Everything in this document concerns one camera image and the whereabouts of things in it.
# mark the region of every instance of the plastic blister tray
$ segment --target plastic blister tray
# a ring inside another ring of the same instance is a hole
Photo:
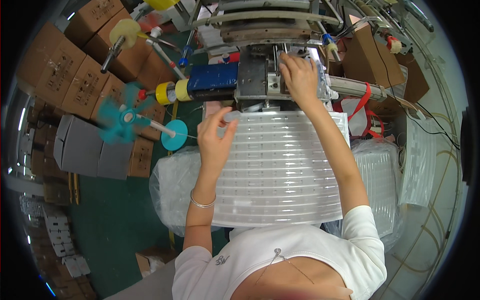
[[[330,115],[349,143],[347,115]],[[218,129],[219,136],[224,132]],[[305,114],[243,113],[217,181],[212,224],[317,224],[341,217],[338,184]]]
[[[428,132],[437,132],[433,119],[416,120]],[[415,121],[407,118],[405,167],[402,174],[400,204],[428,207],[435,176],[437,141]]]
[[[355,153],[355,160],[367,190],[378,236],[393,232],[396,205],[394,163],[390,152]]]

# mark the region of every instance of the woman's left arm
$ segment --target woman's left arm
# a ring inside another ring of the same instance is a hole
[[[222,108],[211,115],[197,127],[198,146],[202,166],[198,174],[197,183],[193,189],[193,199],[202,205],[208,205],[215,200],[216,181],[227,162],[230,153],[238,120],[233,120],[227,126],[223,138],[217,135],[218,126],[224,127],[223,116],[231,108]],[[202,208],[190,202],[187,212],[185,239],[183,249],[191,246],[202,246],[212,253],[211,225],[214,207]]]

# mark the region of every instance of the silver bangle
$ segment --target silver bangle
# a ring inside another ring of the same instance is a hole
[[[193,199],[193,189],[190,192],[190,202],[192,202],[193,204],[195,204],[196,206],[198,206],[200,208],[209,208],[209,207],[213,206],[213,204],[215,204],[215,200],[216,200],[216,194],[215,194],[215,199],[212,201],[212,203],[207,204],[207,205],[200,204]]]

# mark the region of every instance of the white t-shirt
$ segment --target white t-shirt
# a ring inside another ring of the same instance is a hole
[[[173,299],[230,300],[240,283],[267,266],[280,248],[287,259],[305,256],[328,264],[353,290],[352,300],[366,300],[387,277],[384,245],[369,206],[345,215],[342,237],[311,225],[275,225],[239,234],[214,258],[201,246],[189,247],[175,261]],[[281,261],[278,257],[273,263]]]

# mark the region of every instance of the woman's right arm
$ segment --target woman's right arm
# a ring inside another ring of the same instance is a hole
[[[302,58],[285,53],[280,57],[286,64],[280,64],[280,69],[287,88],[293,100],[312,122],[335,174],[343,216],[356,206],[369,205],[367,192],[352,151],[330,114],[317,98],[318,75],[315,63],[312,59],[308,63]]]

